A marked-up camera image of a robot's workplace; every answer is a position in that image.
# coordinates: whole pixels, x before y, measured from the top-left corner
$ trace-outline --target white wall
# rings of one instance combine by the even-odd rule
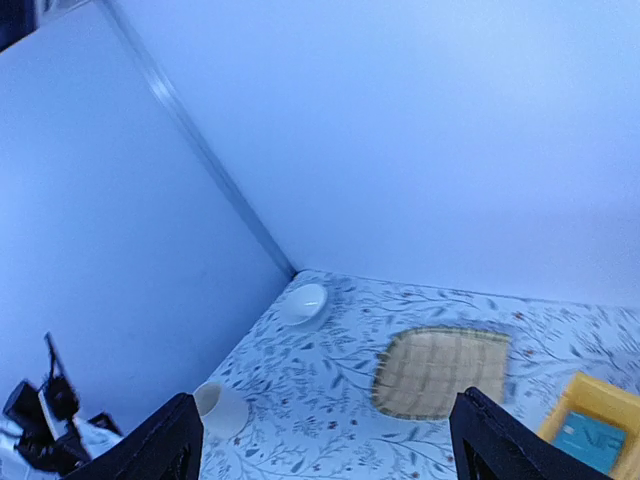
[[[637,1],[120,4],[299,268],[640,304]]]
[[[126,429],[203,381],[286,279],[89,4],[0,55],[0,403],[48,369]]]

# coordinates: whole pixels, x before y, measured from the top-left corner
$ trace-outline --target floral tablecloth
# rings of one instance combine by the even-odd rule
[[[317,331],[287,327],[288,292],[320,282],[329,316]],[[447,421],[385,416],[371,404],[376,354],[408,328],[491,320],[512,331],[505,408],[531,429],[576,371],[640,392],[637,311],[299,274],[211,375],[249,401],[235,438],[205,437],[204,480],[453,479]]]

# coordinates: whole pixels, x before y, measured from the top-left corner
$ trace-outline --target white cup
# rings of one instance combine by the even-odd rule
[[[193,393],[200,420],[207,431],[223,440],[233,438],[249,420],[249,404],[238,392],[205,382]]]

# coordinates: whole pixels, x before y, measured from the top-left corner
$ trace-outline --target patterned table surface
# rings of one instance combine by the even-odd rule
[[[288,292],[319,282],[330,315],[315,331],[287,327]],[[447,421],[385,416],[371,404],[376,354],[408,328],[492,320],[513,338],[505,408],[531,429],[578,370],[640,392],[637,310],[481,295],[306,271],[211,375],[251,413],[229,441],[206,436],[206,480],[456,478]]]

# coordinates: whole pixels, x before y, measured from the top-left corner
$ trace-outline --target white bowl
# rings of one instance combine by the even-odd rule
[[[280,320],[287,325],[301,325],[322,314],[327,303],[327,289],[317,283],[296,288],[282,304]]]

